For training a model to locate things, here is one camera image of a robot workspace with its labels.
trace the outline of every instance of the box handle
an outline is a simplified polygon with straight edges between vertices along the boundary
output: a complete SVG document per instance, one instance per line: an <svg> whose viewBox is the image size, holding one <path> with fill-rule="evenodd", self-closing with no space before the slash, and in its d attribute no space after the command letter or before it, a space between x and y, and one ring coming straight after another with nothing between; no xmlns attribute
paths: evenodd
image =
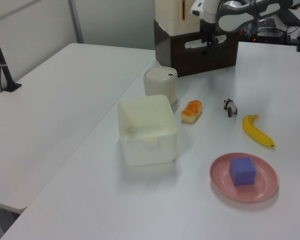
<svg viewBox="0 0 300 240"><path fill-rule="evenodd" d="M222 44L227 39L227 36L220 35L220 36L216 36L215 38L218 39L218 44ZM201 48L201 47L205 47L205 46L207 46L207 42L201 42L201 39L194 40L194 41L187 41L184 44L184 47L186 49L196 49L196 48Z"/></svg>

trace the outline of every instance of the pink plate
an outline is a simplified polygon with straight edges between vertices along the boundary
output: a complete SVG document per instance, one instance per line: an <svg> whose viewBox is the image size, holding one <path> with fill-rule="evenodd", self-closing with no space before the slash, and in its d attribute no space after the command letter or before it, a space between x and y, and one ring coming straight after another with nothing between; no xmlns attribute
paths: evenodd
<svg viewBox="0 0 300 240"><path fill-rule="evenodd" d="M254 184L234 186L229 174L233 158L250 157L256 169ZM278 187L275 170L264 160L248 153L233 152L222 155L213 161L210 178L214 185L228 198L240 202L253 203L270 197Z"/></svg>

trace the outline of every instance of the bread roll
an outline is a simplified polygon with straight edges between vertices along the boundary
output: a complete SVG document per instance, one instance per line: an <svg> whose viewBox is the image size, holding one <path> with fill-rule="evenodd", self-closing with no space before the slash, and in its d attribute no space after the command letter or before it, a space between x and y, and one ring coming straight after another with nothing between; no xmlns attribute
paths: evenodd
<svg viewBox="0 0 300 240"><path fill-rule="evenodd" d="M202 103L199 100L192 100L187 103L181 112L181 120L187 123L193 123L202 110Z"/></svg>

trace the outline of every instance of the dark brown box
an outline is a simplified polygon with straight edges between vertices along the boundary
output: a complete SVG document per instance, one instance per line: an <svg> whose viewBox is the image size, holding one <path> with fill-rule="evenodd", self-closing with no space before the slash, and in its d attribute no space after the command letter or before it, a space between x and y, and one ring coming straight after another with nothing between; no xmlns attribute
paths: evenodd
<svg viewBox="0 0 300 240"><path fill-rule="evenodd" d="M204 54L206 46L185 48L185 43L201 39L199 31L170 36L154 20L155 58L162 66L176 69L179 77L235 66L240 33L225 35L223 43Z"/></svg>

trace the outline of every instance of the white cylindrical container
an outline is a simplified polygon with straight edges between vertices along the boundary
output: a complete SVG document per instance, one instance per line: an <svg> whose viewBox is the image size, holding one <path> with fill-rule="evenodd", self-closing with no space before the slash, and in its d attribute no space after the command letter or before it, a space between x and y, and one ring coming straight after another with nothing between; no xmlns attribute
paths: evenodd
<svg viewBox="0 0 300 240"><path fill-rule="evenodd" d="M143 77L146 96L165 95L172 106L177 100L178 73L172 67L150 68Z"/></svg>

